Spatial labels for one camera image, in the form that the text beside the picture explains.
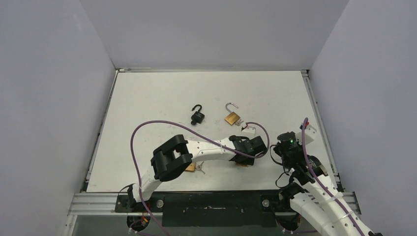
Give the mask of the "keys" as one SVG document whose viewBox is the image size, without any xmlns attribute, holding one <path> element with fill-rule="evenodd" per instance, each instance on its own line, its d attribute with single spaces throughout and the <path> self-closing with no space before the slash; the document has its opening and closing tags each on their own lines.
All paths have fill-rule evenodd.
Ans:
<svg viewBox="0 0 417 236">
<path fill-rule="evenodd" d="M 200 163 L 196 163 L 196 165 L 195 165 L 195 171 L 196 172 L 201 172 L 201 173 L 203 173 L 205 175 L 206 173 L 203 170 L 203 164 L 204 164 L 204 161 L 202 161 Z"/>
<path fill-rule="evenodd" d="M 244 123 L 244 121 L 242 119 L 239 119 L 235 122 L 236 126 L 241 126 Z"/>
</svg>

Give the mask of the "black padlock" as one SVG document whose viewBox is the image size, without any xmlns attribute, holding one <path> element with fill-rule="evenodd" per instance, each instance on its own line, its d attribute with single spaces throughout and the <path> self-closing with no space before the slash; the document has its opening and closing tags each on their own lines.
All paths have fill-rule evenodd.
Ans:
<svg viewBox="0 0 417 236">
<path fill-rule="evenodd" d="M 191 111 L 194 112 L 194 114 L 191 116 L 191 122 L 190 124 L 192 126 L 195 126 L 197 124 L 201 124 L 205 118 L 205 115 L 201 113 L 202 105 L 196 104 Z"/>
</svg>

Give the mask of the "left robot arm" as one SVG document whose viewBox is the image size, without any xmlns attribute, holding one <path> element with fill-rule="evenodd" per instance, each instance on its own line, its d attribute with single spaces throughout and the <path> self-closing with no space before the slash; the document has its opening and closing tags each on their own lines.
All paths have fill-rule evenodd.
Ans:
<svg viewBox="0 0 417 236">
<path fill-rule="evenodd" d="M 224 160 L 253 165 L 267 150 L 261 136 L 250 139 L 232 135 L 216 141 L 192 141 L 175 135 L 153 151 L 150 167 L 127 190 L 127 204 L 133 211 L 142 211 L 161 183 L 178 178 L 193 162 Z"/>
</svg>

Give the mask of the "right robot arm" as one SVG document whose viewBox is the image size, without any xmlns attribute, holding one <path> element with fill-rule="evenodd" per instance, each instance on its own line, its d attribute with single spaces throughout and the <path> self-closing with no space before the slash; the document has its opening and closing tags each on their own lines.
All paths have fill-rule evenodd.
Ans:
<svg viewBox="0 0 417 236">
<path fill-rule="evenodd" d="M 298 213 L 322 236 L 379 236 L 346 202 L 321 162 L 306 153 L 301 139 L 301 133 L 280 134 L 273 149 L 291 173 L 279 191 L 279 207 Z"/>
</svg>

